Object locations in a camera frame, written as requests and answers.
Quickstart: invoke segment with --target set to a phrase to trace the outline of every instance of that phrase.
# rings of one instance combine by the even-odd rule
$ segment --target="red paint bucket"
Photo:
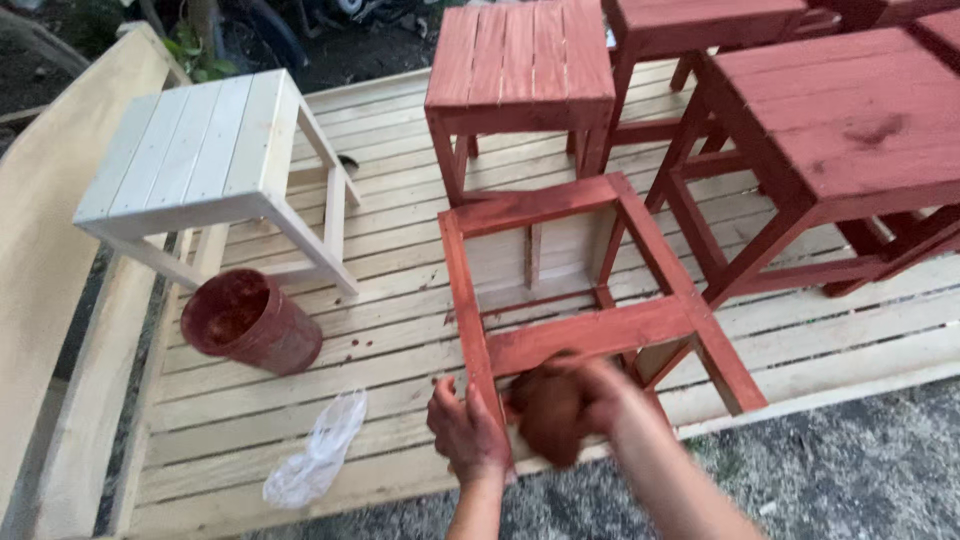
[[[204,283],[183,308],[180,331],[209,356],[227,356],[277,375],[304,371],[324,335],[269,276],[240,268]]]

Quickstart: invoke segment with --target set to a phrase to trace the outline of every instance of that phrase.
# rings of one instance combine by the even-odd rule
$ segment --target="wood knot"
[[[863,149],[873,149],[886,140],[888,136],[903,131],[905,125],[906,115],[890,114],[880,120],[846,130],[843,137],[859,143]]]

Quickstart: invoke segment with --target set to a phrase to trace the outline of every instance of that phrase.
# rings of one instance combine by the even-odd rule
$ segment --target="white plastic bag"
[[[353,436],[367,416],[367,391],[334,398],[317,417],[306,453],[291,455],[263,483],[263,500],[279,508],[300,508],[322,497],[344,464]]]

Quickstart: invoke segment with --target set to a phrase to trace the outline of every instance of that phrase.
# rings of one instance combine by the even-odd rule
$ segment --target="concrete ground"
[[[685,442],[772,538],[960,538],[960,378]],[[440,538],[457,492],[365,508],[249,540]],[[500,537],[654,538],[609,459],[507,489]]]

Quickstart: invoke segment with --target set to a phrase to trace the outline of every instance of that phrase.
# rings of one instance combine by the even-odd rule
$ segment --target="slatted wooden platform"
[[[668,93],[674,62],[636,69],[625,119],[679,114],[687,89]],[[247,366],[201,356],[183,344],[174,302],[165,341],[151,362],[145,444],[130,470],[121,512],[126,535],[216,537],[446,490],[456,485],[436,455],[424,424],[431,378],[463,375],[451,314],[438,211],[447,208],[440,170],[423,121],[427,73],[338,88],[307,96],[342,154],[361,163],[353,178],[363,206],[348,210],[346,266],[360,295],[343,297],[331,283],[288,291],[313,314],[326,341],[306,373],[276,379]],[[625,171],[638,192],[654,179],[666,144],[617,147],[609,170]],[[467,189],[530,189],[571,182],[563,134],[480,138],[480,158],[468,167]],[[307,182],[316,159],[298,139],[291,178]],[[732,257],[773,215],[749,173],[691,186],[714,234]],[[292,188],[288,201],[322,233],[324,190]],[[668,211],[657,216],[691,276],[702,274]],[[619,303],[656,292],[636,250],[621,250],[611,278]],[[778,261],[849,257],[842,237],[823,227],[804,234]],[[298,260],[300,253],[269,223],[230,229],[226,266],[260,267]],[[489,317],[509,328],[585,308],[589,298]],[[727,302],[717,312],[725,332],[770,401],[769,408],[731,419],[696,358],[660,386],[663,405],[681,436],[753,422],[960,373],[960,257],[939,258],[902,276],[830,300],[817,289],[781,291]],[[366,425],[330,492],[300,511],[261,500],[263,480],[289,454],[338,392],[366,387]],[[589,447],[584,458],[602,455]],[[542,465],[517,446],[521,473]]]

